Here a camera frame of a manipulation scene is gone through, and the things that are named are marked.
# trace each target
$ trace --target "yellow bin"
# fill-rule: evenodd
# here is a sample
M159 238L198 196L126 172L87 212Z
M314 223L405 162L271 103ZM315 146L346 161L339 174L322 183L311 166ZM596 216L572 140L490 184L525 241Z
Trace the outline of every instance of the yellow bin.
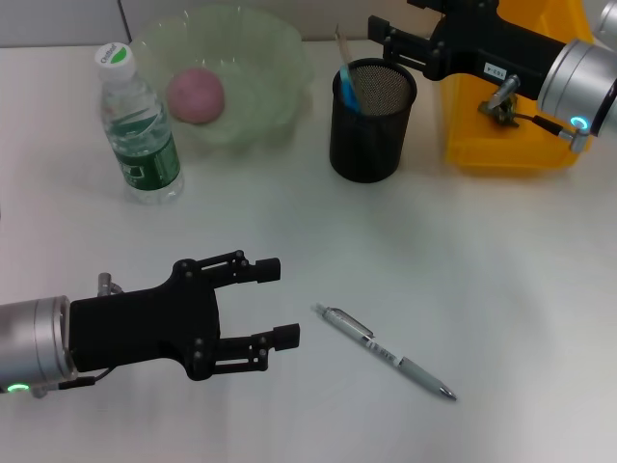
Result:
M558 41L593 41L581 0L501 0L499 15ZM442 82L446 159L463 168L546 170L570 167L578 156L561 140L528 121L502 127L477 111L496 86L470 75ZM536 102L519 97L517 112L535 116Z

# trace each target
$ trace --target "table surface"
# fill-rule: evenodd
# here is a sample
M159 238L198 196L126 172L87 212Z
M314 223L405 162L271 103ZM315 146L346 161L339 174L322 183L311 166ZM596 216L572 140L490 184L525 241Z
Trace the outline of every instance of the table surface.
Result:
M223 335L299 322L265 372L196 383L159 360L94 388L0 399L7 462L615 461L617 159L464 177L441 162L439 95L419 76L401 169L330 167L331 42L291 140L235 155L182 147L168 206L124 199L96 114L91 47L0 50L0 303L95 295L108 271L157 286L179 259L243 249L282 280L217 291ZM357 57L378 56L369 42ZM460 397L424 392L309 310L341 307Z

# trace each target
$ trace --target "label sticker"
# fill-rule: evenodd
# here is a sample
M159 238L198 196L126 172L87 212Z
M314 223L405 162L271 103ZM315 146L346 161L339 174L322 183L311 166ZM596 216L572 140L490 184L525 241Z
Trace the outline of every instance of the label sticker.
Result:
M499 66L487 63L486 65L484 65L484 73L492 75L499 80L505 80L505 76L507 75L508 71L504 68L500 68Z
M366 343L366 347L368 347L369 350L372 350L380 357L383 357L387 362L392 363L395 367L398 367L401 362L403 362L403 357L398 357L392 354L388 349L378 344L375 339L368 340L368 342Z
M126 156L116 152L126 183L144 191L158 190L172 183L180 172L174 137L159 151L145 156Z

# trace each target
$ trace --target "pink ball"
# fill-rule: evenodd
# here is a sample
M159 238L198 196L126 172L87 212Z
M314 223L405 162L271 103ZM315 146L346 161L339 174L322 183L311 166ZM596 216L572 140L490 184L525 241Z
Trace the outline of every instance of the pink ball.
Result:
M225 94L218 76L207 69L187 69L167 87L170 112L186 123L211 123L225 109Z

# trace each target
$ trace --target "water bottle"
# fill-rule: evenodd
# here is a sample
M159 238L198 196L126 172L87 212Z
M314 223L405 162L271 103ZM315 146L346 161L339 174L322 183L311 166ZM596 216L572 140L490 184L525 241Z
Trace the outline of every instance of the water bottle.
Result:
M128 190L146 204L174 199L184 180L165 107L137 73L127 45L108 43L94 59L103 84L100 116Z

